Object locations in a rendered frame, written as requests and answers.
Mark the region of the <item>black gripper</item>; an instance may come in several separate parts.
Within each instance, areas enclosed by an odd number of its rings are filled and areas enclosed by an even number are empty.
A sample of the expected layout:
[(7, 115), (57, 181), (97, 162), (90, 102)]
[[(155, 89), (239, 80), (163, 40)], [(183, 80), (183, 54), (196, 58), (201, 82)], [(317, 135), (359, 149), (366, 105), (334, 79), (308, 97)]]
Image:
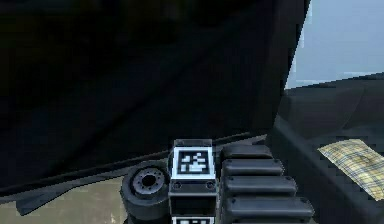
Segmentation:
[(120, 189), (127, 213), (123, 224), (170, 224), (169, 183), (163, 161), (144, 161), (131, 167)]

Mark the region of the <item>large black cabinet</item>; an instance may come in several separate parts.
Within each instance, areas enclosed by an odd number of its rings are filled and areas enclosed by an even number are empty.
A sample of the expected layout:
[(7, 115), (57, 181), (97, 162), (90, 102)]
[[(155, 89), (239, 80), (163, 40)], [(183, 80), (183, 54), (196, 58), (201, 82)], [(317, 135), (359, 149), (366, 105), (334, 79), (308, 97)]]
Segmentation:
[(0, 0), (0, 203), (267, 133), (311, 0)]

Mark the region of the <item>dark grey sofa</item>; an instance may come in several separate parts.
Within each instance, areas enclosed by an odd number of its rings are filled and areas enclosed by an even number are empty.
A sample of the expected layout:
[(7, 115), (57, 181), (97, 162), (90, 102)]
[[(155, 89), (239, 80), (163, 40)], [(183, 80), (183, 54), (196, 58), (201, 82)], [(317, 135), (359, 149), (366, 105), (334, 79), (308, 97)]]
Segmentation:
[(384, 72), (286, 90), (267, 145), (319, 224), (384, 224), (384, 200), (374, 200), (318, 151), (349, 139), (384, 158)]

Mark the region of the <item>yellow plaid cloth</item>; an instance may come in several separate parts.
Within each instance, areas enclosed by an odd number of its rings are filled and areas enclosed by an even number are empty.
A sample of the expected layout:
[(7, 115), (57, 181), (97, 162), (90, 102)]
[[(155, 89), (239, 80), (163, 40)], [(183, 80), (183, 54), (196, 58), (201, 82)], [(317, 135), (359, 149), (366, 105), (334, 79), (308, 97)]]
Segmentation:
[(375, 201), (384, 200), (384, 156), (360, 139), (337, 141), (317, 149)]

